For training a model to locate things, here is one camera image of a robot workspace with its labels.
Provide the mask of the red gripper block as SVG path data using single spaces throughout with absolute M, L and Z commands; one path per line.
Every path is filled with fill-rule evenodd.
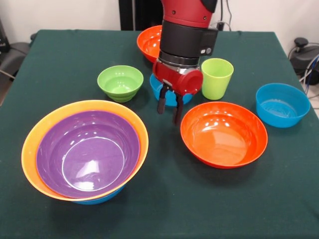
M 180 124 L 183 111 L 183 96 L 186 94 L 196 94 L 201 90 L 203 84 L 203 74 L 198 67 L 180 68 L 165 64 L 157 60 L 153 65 L 155 77 L 163 83 L 159 93 L 157 113 L 163 114 L 165 111 L 166 93 L 169 88 L 175 91 L 176 107 L 173 112 L 173 123 Z

